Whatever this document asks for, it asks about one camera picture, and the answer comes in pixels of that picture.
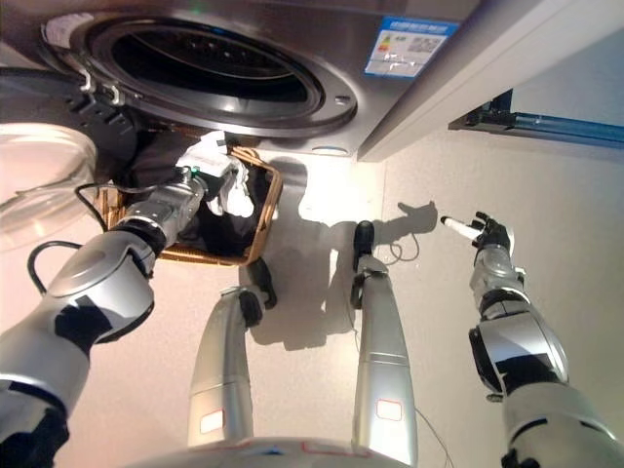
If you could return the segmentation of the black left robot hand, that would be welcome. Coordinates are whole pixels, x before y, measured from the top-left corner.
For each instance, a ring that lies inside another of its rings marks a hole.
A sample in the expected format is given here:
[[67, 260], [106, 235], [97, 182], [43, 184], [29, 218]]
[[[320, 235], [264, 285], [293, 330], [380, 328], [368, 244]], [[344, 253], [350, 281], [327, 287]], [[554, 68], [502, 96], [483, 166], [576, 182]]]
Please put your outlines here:
[[196, 173], [222, 177], [233, 168], [228, 152], [225, 132], [213, 131], [189, 146], [176, 165], [181, 168], [188, 167]]

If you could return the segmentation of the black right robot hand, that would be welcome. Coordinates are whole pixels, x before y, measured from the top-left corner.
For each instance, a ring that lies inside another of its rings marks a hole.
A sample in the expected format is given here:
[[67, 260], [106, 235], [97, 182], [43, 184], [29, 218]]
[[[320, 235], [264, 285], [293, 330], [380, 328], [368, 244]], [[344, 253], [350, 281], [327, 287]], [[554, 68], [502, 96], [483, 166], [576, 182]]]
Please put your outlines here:
[[440, 223], [468, 239], [478, 251], [488, 246], [504, 248], [508, 254], [512, 254], [515, 247], [515, 235], [511, 228], [496, 221], [484, 212], [475, 212], [469, 223], [464, 223], [450, 215], [443, 215]]

